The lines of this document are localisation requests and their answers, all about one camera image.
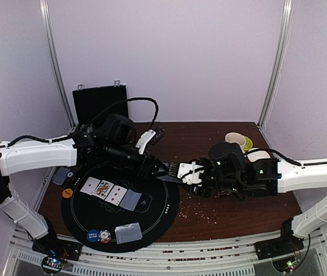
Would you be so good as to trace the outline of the grey ridged card holder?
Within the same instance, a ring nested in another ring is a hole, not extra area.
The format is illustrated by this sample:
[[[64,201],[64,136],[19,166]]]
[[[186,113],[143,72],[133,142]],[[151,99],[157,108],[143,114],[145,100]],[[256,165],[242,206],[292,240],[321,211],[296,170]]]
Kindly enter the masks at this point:
[[[169,175],[158,175],[158,176],[155,176],[154,178],[160,179],[164,182],[182,183],[182,180],[180,178],[169,176]]]

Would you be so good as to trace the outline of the red poker chip stack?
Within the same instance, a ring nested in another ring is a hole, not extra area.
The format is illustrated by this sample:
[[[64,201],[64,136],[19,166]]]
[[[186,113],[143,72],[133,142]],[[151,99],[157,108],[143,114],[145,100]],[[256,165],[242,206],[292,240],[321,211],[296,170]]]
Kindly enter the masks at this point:
[[[108,230],[102,230],[99,232],[99,240],[102,243],[109,243],[111,241],[111,234]]]

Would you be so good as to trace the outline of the black white poker chip stack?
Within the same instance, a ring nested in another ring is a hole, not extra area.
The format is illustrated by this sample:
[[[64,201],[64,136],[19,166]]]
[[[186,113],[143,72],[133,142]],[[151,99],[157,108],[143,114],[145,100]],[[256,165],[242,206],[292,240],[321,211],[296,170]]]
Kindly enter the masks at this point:
[[[67,173],[67,177],[68,178],[73,178],[74,177],[74,173],[72,171]]]

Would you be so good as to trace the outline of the orange big blind button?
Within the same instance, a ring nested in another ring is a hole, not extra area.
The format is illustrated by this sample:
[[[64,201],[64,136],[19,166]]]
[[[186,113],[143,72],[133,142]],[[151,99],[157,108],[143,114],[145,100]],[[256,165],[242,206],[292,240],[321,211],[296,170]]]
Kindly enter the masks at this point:
[[[72,195],[73,195],[73,190],[72,189],[64,189],[63,191],[62,191],[62,197],[63,198],[71,198],[72,197]]]

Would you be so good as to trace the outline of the blue small blind button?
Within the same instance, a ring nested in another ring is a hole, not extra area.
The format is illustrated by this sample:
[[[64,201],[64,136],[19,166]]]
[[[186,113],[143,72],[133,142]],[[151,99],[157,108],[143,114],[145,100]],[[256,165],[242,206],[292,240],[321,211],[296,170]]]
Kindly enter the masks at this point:
[[[86,234],[87,241],[89,241],[91,243],[95,243],[95,242],[99,241],[99,237],[100,237],[99,234],[100,234],[100,232],[95,229],[88,231]]]

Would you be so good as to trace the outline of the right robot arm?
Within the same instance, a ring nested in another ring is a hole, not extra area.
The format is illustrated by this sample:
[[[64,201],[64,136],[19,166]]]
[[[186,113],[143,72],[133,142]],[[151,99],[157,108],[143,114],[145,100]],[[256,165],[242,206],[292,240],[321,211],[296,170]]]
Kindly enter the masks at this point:
[[[236,143],[221,142],[214,145],[207,158],[189,163],[171,163],[167,174],[194,191],[208,190],[238,193],[243,197],[276,196],[295,190],[327,187],[327,158],[292,160],[280,152],[276,158],[260,158],[255,161],[249,155],[260,152],[259,148],[244,152]],[[327,223],[327,196],[309,210],[294,216],[282,224],[280,237],[274,248],[286,254],[312,231]]]

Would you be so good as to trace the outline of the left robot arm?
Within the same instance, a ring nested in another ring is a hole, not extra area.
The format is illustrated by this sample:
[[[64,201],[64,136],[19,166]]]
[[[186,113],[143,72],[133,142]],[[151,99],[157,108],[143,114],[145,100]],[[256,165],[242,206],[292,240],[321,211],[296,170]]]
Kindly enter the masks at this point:
[[[48,167],[73,167],[109,163],[132,171],[141,178],[156,178],[168,173],[167,166],[146,152],[163,135],[149,128],[137,137],[134,122],[108,113],[109,106],[88,123],[78,125],[68,135],[41,139],[31,135],[13,141],[0,141],[0,210],[22,226],[49,255],[63,250],[49,219],[23,201],[10,185],[11,174]]]

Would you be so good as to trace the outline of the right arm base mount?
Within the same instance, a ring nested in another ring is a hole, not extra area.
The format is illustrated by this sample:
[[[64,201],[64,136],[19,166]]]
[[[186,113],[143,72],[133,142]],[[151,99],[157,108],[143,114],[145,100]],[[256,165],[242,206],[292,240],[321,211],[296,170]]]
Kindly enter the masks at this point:
[[[258,241],[254,244],[258,260],[275,258],[295,252],[296,249],[304,249],[302,239],[294,238],[275,238],[270,240]]]

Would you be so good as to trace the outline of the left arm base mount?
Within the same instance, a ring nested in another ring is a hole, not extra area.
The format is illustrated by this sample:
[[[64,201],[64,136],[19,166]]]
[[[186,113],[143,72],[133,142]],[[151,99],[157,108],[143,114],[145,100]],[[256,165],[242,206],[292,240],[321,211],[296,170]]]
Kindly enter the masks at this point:
[[[57,257],[63,261],[78,261],[82,251],[82,244],[59,239],[56,244],[51,246],[50,244],[42,244],[39,240],[35,240],[32,244],[32,250],[50,257]]]

